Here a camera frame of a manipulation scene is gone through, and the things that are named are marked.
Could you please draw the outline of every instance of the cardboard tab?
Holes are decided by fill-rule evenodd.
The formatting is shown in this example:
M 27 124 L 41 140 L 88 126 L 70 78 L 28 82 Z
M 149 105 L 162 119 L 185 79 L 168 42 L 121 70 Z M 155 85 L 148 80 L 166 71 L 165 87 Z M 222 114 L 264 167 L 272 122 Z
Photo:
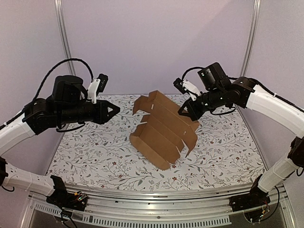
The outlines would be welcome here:
M 194 149 L 198 121 L 192 122 L 186 116 L 178 114 L 179 106 L 159 91 L 149 93 L 149 97 L 140 96 L 133 107 L 150 113 L 144 115 L 134 133 L 130 135 L 131 144 L 159 169 L 170 168 L 180 158 L 184 143 L 188 147 L 187 155 Z

